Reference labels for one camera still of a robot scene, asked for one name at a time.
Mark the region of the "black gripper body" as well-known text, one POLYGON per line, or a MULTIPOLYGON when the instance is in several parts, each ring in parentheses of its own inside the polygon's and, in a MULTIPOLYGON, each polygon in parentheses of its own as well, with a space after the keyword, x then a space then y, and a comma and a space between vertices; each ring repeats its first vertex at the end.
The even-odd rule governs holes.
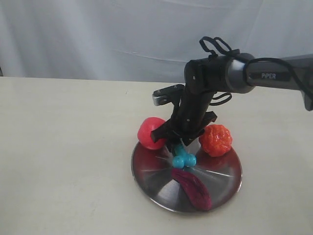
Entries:
POLYGON ((217 119, 214 112, 207 112, 214 95, 215 92, 194 94, 184 87, 179 105, 173 105, 170 119, 151 132, 153 142, 176 138, 178 143, 181 138, 187 138, 190 145, 203 134, 205 126, 217 119))

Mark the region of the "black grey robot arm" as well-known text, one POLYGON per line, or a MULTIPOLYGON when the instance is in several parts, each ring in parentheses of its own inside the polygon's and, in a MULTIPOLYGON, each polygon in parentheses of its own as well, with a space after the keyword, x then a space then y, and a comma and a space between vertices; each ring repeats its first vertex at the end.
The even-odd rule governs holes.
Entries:
POLYGON ((204 133, 204 128, 217 116, 209 112, 215 94, 246 94, 255 87, 297 90, 303 95, 307 111, 313 109, 313 56, 302 55, 276 58, 253 58, 248 53, 209 56, 191 60, 184 68, 185 83, 163 88, 153 93, 156 106, 171 102, 173 113, 168 121, 152 131, 153 142, 167 141, 173 148, 183 142, 188 146, 204 133))

